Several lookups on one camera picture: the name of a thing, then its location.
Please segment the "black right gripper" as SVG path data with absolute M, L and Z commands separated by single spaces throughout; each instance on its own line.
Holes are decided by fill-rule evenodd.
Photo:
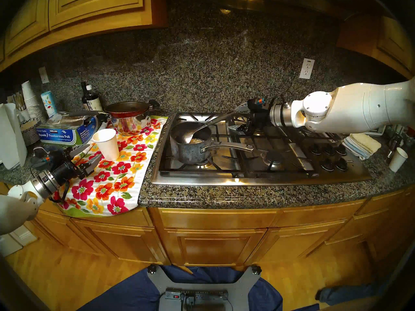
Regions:
M 269 122 L 270 102 L 245 101 L 234 109 L 234 113 L 250 113 L 247 124 L 229 125 L 233 133 L 264 134 Z

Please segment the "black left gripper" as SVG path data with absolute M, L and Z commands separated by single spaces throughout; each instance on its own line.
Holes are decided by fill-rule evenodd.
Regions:
M 66 152 L 49 152 L 49 163 L 52 164 L 49 170 L 49 183 L 54 187 L 59 187 L 70 179 L 84 179 L 90 176 L 101 161 L 102 154 L 91 157 L 79 167 L 72 162 L 74 157 L 90 148 L 90 144 L 83 144 L 67 147 Z

